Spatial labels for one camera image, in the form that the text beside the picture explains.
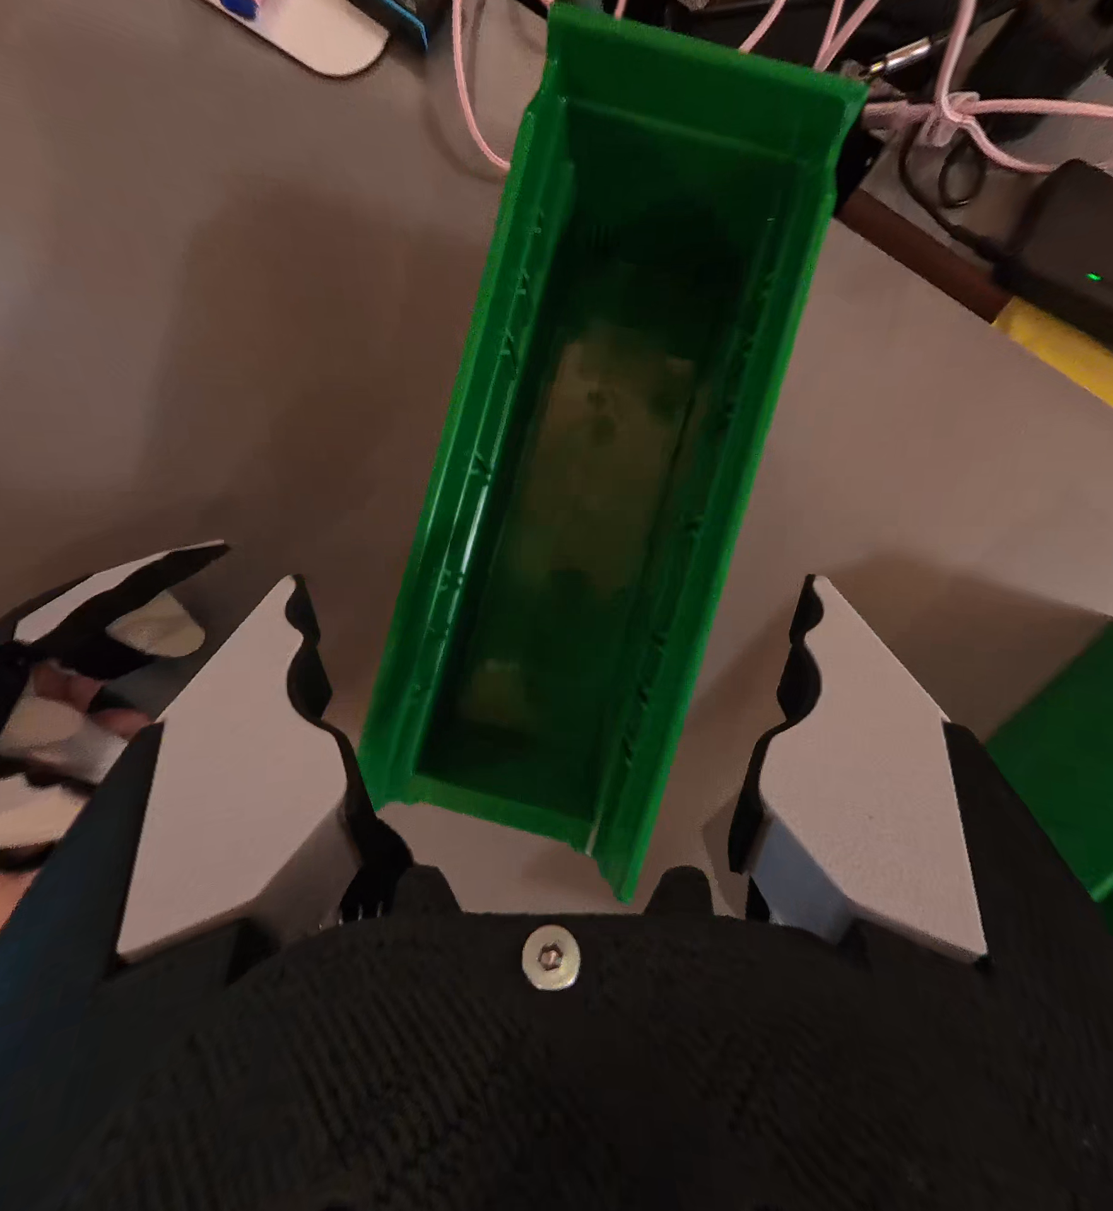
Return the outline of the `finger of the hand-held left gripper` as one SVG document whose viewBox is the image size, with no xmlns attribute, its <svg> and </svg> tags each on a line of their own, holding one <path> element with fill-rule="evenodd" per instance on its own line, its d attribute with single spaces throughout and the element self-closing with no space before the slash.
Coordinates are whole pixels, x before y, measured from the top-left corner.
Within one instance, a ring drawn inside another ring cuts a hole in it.
<svg viewBox="0 0 1113 1211">
<path fill-rule="evenodd" d="M 26 610 L 13 632 L 13 670 L 42 663 L 89 679 L 120 679 L 199 652 L 206 631 L 178 598 L 182 583 L 223 559 L 225 541 L 156 552 L 95 573 Z"/>
</svg>

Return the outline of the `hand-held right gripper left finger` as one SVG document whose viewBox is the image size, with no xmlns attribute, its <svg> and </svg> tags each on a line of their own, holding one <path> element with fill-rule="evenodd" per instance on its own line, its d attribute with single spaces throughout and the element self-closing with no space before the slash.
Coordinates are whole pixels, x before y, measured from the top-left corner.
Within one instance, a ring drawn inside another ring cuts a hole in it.
<svg viewBox="0 0 1113 1211">
<path fill-rule="evenodd" d="M 117 951 L 142 961 L 233 925 L 272 946 L 379 917 L 414 859 L 373 806 L 303 576 L 278 581 L 161 718 Z"/>
</svg>

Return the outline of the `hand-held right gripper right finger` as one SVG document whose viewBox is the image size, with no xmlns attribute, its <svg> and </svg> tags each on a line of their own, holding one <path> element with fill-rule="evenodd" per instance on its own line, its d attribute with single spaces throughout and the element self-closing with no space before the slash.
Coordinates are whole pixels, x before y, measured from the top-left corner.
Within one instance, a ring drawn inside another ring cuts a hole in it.
<svg viewBox="0 0 1113 1211">
<path fill-rule="evenodd" d="M 823 575 L 799 594 L 777 704 L 729 830 L 750 908 L 832 945 L 864 922 L 985 959 L 950 718 Z"/>
</svg>

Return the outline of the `green plastic bin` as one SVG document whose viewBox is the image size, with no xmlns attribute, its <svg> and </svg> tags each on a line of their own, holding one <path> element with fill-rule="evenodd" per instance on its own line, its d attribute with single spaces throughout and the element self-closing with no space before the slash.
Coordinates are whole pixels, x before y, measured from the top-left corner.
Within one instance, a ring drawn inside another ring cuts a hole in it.
<svg viewBox="0 0 1113 1211">
<path fill-rule="evenodd" d="M 987 749 L 1113 936 L 1113 621 Z"/>
<path fill-rule="evenodd" d="M 865 86 L 548 20 L 358 747 L 640 883 Z"/>
</svg>

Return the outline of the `yellow tape strip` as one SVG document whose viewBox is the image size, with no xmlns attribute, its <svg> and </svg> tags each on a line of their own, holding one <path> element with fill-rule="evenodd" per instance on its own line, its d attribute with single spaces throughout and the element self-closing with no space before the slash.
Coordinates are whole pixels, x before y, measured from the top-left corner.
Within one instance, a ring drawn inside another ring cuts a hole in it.
<svg viewBox="0 0 1113 1211">
<path fill-rule="evenodd" d="M 1074 325 L 1011 298 L 992 327 L 1113 409 L 1113 351 Z"/>
</svg>

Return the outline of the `black power bank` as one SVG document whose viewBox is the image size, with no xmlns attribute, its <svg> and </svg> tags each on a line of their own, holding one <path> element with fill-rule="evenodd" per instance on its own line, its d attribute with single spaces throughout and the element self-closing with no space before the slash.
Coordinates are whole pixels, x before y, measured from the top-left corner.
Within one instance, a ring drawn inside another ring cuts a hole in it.
<svg viewBox="0 0 1113 1211">
<path fill-rule="evenodd" d="M 1113 351 L 1113 175 L 1082 159 L 1049 174 L 1004 245 L 994 279 Z"/>
</svg>

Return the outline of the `white flat stand base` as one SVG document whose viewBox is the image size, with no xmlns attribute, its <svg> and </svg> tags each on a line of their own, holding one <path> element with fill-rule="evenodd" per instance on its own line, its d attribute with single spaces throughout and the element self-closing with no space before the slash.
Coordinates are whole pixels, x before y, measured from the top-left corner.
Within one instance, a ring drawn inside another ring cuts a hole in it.
<svg viewBox="0 0 1113 1211">
<path fill-rule="evenodd" d="M 315 74 L 344 81 L 384 54 L 392 34 L 350 1 L 261 1 L 258 21 L 208 5 Z"/>
</svg>

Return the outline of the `black box blue edge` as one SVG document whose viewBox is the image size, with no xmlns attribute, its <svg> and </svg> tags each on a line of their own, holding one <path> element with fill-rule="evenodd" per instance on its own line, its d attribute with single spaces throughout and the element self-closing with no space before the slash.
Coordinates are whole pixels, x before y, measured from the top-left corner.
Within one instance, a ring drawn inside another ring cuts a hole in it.
<svg viewBox="0 0 1113 1211">
<path fill-rule="evenodd" d="M 392 36 L 396 36 L 420 53 L 428 53 L 431 33 L 428 23 L 407 2 L 399 1 L 359 1 L 368 16 L 380 24 Z"/>
</svg>

